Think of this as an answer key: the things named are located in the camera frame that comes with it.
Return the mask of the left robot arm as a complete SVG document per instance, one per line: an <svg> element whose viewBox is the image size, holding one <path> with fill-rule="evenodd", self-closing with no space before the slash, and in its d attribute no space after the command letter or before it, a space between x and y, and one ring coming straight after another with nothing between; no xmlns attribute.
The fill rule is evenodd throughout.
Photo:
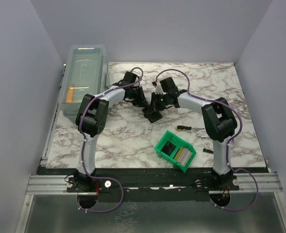
<svg viewBox="0 0 286 233"><path fill-rule="evenodd" d="M147 107L140 81L140 76L127 71L122 80L113 84L109 89L96 95L86 94L83 97L76 117L78 131L82 135L82 146L79 163L73 173L73 178L68 182L73 184L74 189L91 191L96 186L94 172L95 153L99 135L105 128L108 109L125 99L132 99L135 105Z"/></svg>

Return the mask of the black leather card holder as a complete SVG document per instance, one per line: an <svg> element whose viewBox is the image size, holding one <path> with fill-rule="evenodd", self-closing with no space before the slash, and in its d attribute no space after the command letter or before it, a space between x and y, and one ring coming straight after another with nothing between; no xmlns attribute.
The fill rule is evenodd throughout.
<svg viewBox="0 0 286 233"><path fill-rule="evenodd" d="M159 111L153 109L144 108L142 111L150 123L154 123L163 117Z"/></svg>

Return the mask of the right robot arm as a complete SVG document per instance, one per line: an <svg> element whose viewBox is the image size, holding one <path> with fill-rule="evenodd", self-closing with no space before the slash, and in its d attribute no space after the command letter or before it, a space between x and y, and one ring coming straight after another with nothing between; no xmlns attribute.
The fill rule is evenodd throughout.
<svg viewBox="0 0 286 233"><path fill-rule="evenodd" d="M151 94L149 107L144 110L144 117L154 123L162 118L160 112L169 105L201 114L205 131L213 142L211 186L216 190L222 190L233 177L230 169L229 139L234 136L237 128L237 120L227 100L208 100L195 96L188 90L180 90L171 77L152 84L155 91Z"/></svg>

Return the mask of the green plastic bin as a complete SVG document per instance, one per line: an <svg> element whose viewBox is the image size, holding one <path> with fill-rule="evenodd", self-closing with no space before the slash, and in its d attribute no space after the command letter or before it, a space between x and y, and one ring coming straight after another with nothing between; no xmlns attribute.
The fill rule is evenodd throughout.
<svg viewBox="0 0 286 233"><path fill-rule="evenodd" d="M192 151L192 155L187 161L185 166L181 166L174 160L174 156L179 148L187 148ZM174 168L178 168L185 173L189 168L191 162L196 156L196 151L194 147L183 140L182 138L178 137L177 135L173 134L170 131L166 131L163 137L160 139L158 144L155 146L156 154L159 158L163 158L167 162L171 163Z"/></svg>

